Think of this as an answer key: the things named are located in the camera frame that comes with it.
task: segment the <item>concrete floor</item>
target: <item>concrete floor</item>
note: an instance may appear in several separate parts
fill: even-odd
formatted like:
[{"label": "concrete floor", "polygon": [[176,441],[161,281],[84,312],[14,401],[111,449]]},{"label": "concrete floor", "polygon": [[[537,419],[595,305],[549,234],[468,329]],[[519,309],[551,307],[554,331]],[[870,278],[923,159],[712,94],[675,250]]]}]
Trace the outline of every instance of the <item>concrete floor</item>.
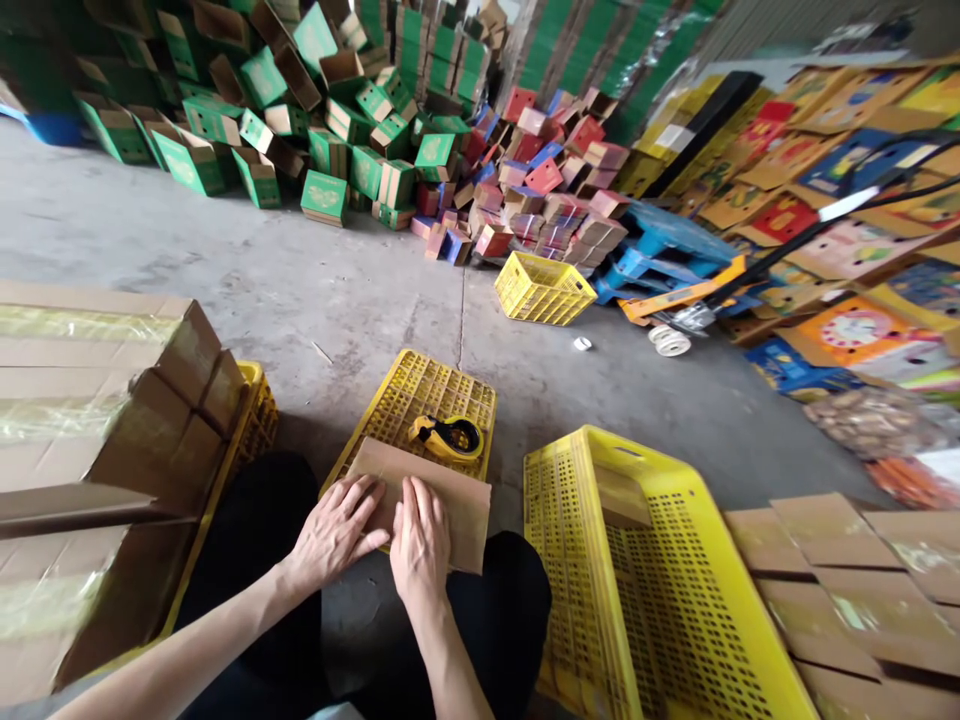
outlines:
[{"label": "concrete floor", "polygon": [[[156,167],[50,148],[0,120],[2,275],[199,299],[224,345],[263,364],[283,412],[279,444],[320,478],[409,347],[499,394],[491,533],[522,531],[523,455],[586,423],[689,462],[722,509],[832,490],[887,502],[722,339],[665,359],[616,308],[591,307],[567,328],[508,320],[495,271],[426,261],[418,238],[368,216],[349,213],[341,230],[295,203],[260,211],[239,194],[201,197]],[[578,335],[595,349],[575,350]],[[397,611],[379,554],[328,591],[335,683],[364,674]]]}]

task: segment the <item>pile of cardboard boxes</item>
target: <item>pile of cardboard boxes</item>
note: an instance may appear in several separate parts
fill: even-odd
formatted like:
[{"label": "pile of cardboard boxes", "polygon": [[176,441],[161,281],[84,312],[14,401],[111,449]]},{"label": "pile of cardboard boxes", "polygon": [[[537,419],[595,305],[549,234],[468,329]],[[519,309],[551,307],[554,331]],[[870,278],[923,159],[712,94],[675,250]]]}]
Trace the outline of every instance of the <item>pile of cardboard boxes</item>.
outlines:
[{"label": "pile of cardboard boxes", "polygon": [[725,514],[825,718],[960,713],[960,513],[839,494]]},{"label": "pile of cardboard boxes", "polygon": [[194,301],[0,282],[0,705],[158,632],[243,390]]}]

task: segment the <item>pallet jack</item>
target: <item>pallet jack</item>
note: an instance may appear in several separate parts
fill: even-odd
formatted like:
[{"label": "pallet jack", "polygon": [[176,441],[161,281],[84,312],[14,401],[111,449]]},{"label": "pallet jack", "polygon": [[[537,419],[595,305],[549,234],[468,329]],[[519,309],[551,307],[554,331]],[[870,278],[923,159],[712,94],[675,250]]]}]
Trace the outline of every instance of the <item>pallet jack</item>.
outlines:
[{"label": "pallet jack", "polygon": [[[881,175],[870,187],[851,192],[860,168],[891,148],[907,142],[921,145]],[[650,331],[649,337],[659,354],[665,357],[682,355],[690,349],[691,338],[707,337],[706,329],[716,322],[717,314],[724,307],[734,303],[734,297],[738,293],[745,291],[750,285],[763,282],[770,268],[811,242],[837,221],[858,210],[912,200],[960,183],[960,175],[957,175],[934,185],[913,187],[917,173],[924,163],[958,146],[960,132],[939,128],[914,130],[892,137],[851,164],[840,181],[841,199],[821,208],[817,222],[749,267],[746,258],[741,255],[713,280],[653,298],[617,302],[630,322],[641,326],[656,326]]]}]

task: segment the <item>floor crack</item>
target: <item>floor crack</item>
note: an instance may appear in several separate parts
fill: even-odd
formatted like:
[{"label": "floor crack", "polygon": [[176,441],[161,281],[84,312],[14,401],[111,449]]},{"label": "floor crack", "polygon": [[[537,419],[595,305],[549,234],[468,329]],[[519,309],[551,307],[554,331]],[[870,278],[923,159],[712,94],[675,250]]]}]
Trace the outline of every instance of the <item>floor crack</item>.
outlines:
[{"label": "floor crack", "polygon": [[467,295],[467,269],[460,269],[460,342],[457,344],[457,370],[463,372],[460,363],[463,360],[463,308]]}]

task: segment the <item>yellow plastic crate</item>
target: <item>yellow plastic crate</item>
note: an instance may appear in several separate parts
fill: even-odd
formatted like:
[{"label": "yellow plastic crate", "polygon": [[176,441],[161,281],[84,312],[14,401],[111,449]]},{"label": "yellow plastic crate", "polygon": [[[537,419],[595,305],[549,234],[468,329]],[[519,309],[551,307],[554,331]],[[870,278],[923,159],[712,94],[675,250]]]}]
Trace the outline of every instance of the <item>yellow plastic crate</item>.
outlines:
[{"label": "yellow plastic crate", "polygon": [[[476,423],[484,437],[483,453],[477,462],[455,465],[427,452],[422,443],[411,444],[407,440],[407,431],[421,415],[433,415],[440,420],[462,415]],[[496,415],[497,393],[492,387],[415,350],[401,350],[353,431],[353,436],[327,475],[320,494],[347,476],[365,437],[376,438],[486,482]]]},{"label": "yellow plastic crate", "polygon": [[167,613],[163,628],[152,642],[124,653],[113,662],[95,670],[91,673],[92,675],[99,675],[125,665],[173,634],[173,627],[177,622],[177,616],[180,614],[180,607],[183,604],[187,586],[190,584],[190,577],[197,565],[197,559],[200,557],[200,551],[207,539],[207,533],[210,532],[210,524],[213,522],[213,515],[220,504],[220,498],[223,497],[224,490],[240,471],[240,468],[273,447],[273,441],[277,435],[277,426],[280,424],[280,413],[277,411],[277,403],[274,400],[273,391],[270,390],[270,384],[267,382],[267,376],[264,375],[263,368],[259,363],[238,360],[237,365],[246,385],[243,400],[240,403],[240,416],[233,431],[233,437],[230,439],[230,444],[227,446],[227,452],[223,456],[223,462],[217,471],[217,477],[210,489],[206,509],[197,526],[197,533],[194,536],[193,544],[190,546],[190,554],[184,564],[180,583],[177,585],[177,592],[173,597],[170,612]]},{"label": "yellow plastic crate", "polygon": [[[611,497],[643,506],[633,483],[651,526],[605,522]],[[540,692],[584,718],[818,717],[693,468],[587,425],[523,486],[553,591]]]},{"label": "yellow plastic crate", "polygon": [[497,295],[508,318],[569,325],[597,299],[573,265],[511,253],[497,276]]}]

